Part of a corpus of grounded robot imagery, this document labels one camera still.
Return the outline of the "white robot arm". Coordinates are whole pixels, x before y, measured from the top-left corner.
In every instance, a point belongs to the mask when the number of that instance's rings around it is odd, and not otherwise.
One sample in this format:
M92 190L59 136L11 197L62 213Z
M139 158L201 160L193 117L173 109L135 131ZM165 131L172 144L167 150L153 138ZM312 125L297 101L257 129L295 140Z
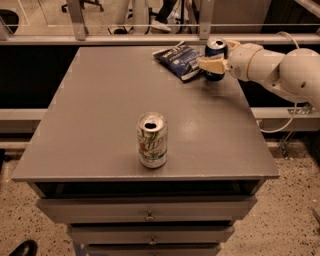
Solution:
M227 57L199 57L205 71L228 71L241 81L253 81L269 92L293 103L310 103L320 109L320 55L297 48L287 54L266 50L262 45L229 41Z

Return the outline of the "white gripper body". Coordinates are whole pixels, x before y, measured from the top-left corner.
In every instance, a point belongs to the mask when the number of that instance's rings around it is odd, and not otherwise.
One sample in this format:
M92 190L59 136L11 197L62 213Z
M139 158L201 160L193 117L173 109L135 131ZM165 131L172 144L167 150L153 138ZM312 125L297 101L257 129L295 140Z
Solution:
M255 81L253 75L253 58L263 47L258 44L240 44L228 54L230 74L241 81Z

